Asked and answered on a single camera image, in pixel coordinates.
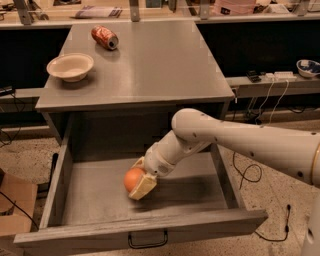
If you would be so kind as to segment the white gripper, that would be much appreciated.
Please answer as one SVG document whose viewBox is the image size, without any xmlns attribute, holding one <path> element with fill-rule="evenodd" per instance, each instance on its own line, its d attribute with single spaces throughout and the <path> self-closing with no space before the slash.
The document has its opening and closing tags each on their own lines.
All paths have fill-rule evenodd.
<svg viewBox="0 0 320 256">
<path fill-rule="evenodd" d="M 139 177 L 129 197 L 133 200 L 142 199 L 155 188 L 157 177 L 167 176 L 181 159 L 181 153 L 175 146 L 154 143 L 146 151 L 145 156 L 140 157 L 132 165 L 133 168 L 144 168 L 148 173 Z"/>
</svg>

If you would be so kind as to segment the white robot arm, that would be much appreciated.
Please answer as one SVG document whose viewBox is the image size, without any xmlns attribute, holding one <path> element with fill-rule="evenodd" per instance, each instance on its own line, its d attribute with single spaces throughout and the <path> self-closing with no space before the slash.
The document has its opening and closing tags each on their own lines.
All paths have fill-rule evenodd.
<svg viewBox="0 0 320 256">
<path fill-rule="evenodd" d="M 171 130 L 135 163 L 143 173 L 128 190 L 139 200 L 184 158 L 215 143 L 302 182 L 320 186 L 320 134 L 215 119 L 196 109 L 182 109 Z"/>
</svg>

